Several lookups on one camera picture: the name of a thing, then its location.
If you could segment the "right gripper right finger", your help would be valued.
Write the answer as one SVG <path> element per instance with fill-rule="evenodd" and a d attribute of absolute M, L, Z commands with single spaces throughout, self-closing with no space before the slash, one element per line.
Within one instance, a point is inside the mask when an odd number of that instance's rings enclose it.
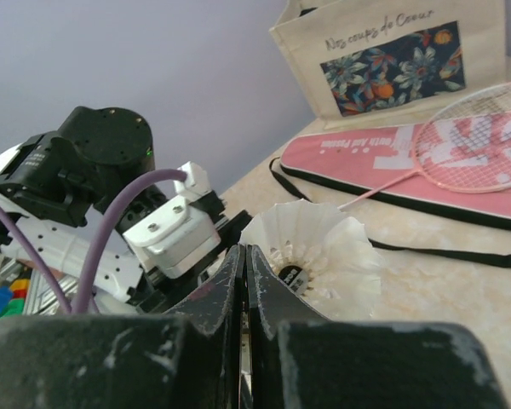
<path fill-rule="evenodd" d="M 246 249 L 256 408 L 505 408 L 485 349 L 448 322 L 337 322 Z"/>

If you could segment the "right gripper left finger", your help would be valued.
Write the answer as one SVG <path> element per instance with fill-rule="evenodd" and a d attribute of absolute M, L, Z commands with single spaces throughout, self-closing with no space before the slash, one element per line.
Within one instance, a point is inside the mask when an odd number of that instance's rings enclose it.
<path fill-rule="evenodd" d="M 163 314 L 0 320 L 0 408 L 236 408 L 244 251 Z"/>

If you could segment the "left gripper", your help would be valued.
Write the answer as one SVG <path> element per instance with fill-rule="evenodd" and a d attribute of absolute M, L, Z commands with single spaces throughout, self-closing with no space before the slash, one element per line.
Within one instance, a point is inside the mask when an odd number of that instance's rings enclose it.
<path fill-rule="evenodd" d="M 116 225 L 116 231 L 121 234 L 123 241 L 127 244 L 123 238 L 126 230 L 167 201 L 169 199 L 158 187 L 149 187 L 136 196 Z M 227 217 L 226 206 L 214 191 L 198 199 L 194 207 L 210 215 L 221 243 L 178 279 L 167 278 L 157 268 L 146 271 L 139 261 L 142 276 L 138 284 L 128 290 L 128 305 L 137 312 L 141 314 L 164 312 L 195 291 L 212 275 L 211 270 L 217 264 L 220 254 L 238 243 L 241 231 L 252 220 L 252 215 L 247 210 L 241 210 L 232 218 Z"/>

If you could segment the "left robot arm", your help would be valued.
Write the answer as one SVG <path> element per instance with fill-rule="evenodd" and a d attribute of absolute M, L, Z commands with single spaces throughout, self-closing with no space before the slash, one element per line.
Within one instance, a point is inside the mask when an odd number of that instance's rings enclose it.
<path fill-rule="evenodd" d="M 91 245 L 75 235 L 87 212 L 106 212 L 131 183 L 155 170 L 152 131 L 138 112 L 76 107 L 57 129 L 0 153 L 0 207 L 53 272 L 78 278 Z M 93 287 L 139 313 L 161 313 L 210 276 L 238 243 L 250 214 L 227 216 L 206 172 L 188 162 L 175 195 L 155 181 L 120 206 L 112 231 L 126 254 L 103 251 Z"/>

